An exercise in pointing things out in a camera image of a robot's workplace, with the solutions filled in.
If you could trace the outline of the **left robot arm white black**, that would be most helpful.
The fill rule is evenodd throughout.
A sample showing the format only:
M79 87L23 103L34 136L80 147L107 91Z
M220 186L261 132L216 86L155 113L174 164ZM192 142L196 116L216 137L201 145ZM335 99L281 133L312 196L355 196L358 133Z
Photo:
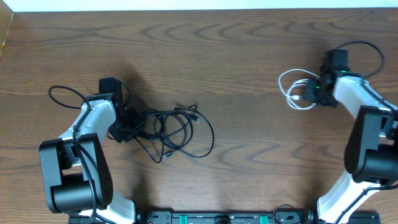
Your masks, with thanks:
M69 223L146 223L134 201L114 190L101 143L134 139L144 118L123 100L125 84L99 80L99 92L82 98L80 114L58 138L39 147L45 199L52 213L66 213Z

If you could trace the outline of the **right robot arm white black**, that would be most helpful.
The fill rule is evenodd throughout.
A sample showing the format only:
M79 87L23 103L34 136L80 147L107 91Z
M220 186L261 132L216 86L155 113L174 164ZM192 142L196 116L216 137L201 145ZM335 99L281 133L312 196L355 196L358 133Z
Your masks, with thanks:
M397 188L397 107L360 74L351 72L348 52L325 52L319 78L310 80L304 98L316 105L343 105L354 119L345 147L345 169L319 199L314 223L348 223L370 196Z

